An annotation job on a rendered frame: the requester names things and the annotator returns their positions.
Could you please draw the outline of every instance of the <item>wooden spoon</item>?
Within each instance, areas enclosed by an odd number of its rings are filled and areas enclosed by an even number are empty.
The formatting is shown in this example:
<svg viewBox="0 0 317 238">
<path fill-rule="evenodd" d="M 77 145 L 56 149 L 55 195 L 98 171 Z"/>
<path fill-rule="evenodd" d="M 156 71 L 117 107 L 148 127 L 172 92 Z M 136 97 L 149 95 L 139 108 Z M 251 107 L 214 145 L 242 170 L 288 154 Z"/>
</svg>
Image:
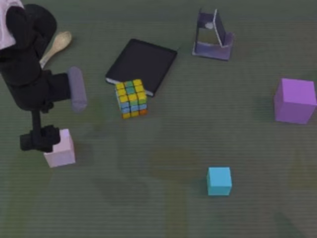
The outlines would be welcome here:
<svg viewBox="0 0 317 238">
<path fill-rule="evenodd" d="M 59 32 L 53 42 L 51 49 L 40 60 L 41 68 L 44 68 L 46 63 L 57 52 L 64 50 L 72 40 L 71 33 L 69 31 Z"/>
</svg>

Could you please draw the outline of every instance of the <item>pink cube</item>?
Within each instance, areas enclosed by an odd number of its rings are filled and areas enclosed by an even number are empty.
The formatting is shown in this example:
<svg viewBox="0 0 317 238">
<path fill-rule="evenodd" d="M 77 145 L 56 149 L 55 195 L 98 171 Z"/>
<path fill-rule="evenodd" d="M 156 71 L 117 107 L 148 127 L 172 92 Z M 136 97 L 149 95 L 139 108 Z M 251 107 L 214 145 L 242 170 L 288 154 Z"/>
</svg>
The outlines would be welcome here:
<svg viewBox="0 0 317 238">
<path fill-rule="evenodd" d="M 275 120 L 306 124 L 317 106 L 314 82 L 282 78 L 274 96 Z"/>
<path fill-rule="evenodd" d="M 44 153 L 46 161 L 51 168 L 74 164 L 75 152 L 73 140 L 68 129 L 59 131 L 60 143 L 53 146 L 53 152 Z"/>
</svg>

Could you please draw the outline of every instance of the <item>purple cube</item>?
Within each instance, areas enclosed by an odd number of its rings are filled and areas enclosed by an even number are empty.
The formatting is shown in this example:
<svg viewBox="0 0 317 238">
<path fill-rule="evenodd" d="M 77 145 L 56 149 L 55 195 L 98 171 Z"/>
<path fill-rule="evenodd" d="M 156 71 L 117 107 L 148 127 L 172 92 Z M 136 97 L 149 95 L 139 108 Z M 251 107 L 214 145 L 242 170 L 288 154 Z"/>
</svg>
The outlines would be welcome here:
<svg viewBox="0 0 317 238">
<path fill-rule="evenodd" d="M 306 124 L 316 105 L 314 82 L 282 78 L 274 96 L 275 120 Z"/>
</svg>

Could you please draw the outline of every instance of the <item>purple stand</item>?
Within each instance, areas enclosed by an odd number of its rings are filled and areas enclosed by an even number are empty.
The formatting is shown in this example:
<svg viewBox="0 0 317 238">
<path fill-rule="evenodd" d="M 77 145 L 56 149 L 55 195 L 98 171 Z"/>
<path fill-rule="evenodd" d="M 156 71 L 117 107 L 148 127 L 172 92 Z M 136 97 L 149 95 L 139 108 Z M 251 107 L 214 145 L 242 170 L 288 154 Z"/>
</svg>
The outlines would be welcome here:
<svg viewBox="0 0 317 238">
<path fill-rule="evenodd" d="M 192 55 L 218 60 L 229 60 L 234 40 L 234 34 L 232 32 L 226 33 L 224 47 L 221 47 L 218 44 L 215 45 L 198 41 L 199 29 L 205 28 L 205 24 L 212 22 L 212 19 L 213 14 L 199 12 Z"/>
</svg>

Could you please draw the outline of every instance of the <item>white sleeve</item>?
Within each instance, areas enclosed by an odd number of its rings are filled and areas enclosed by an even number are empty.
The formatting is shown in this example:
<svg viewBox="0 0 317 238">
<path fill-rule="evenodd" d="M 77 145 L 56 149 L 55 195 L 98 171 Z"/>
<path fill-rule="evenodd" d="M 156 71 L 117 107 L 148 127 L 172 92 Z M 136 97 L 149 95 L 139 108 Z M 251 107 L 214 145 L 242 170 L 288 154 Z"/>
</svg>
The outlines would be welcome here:
<svg viewBox="0 0 317 238">
<path fill-rule="evenodd" d="M 0 0 L 0 50 L 15 44 L 14 37 L 6 27 L 6 13 L 11 6 L 24 8 L 20 0 Z"/>
</svg>

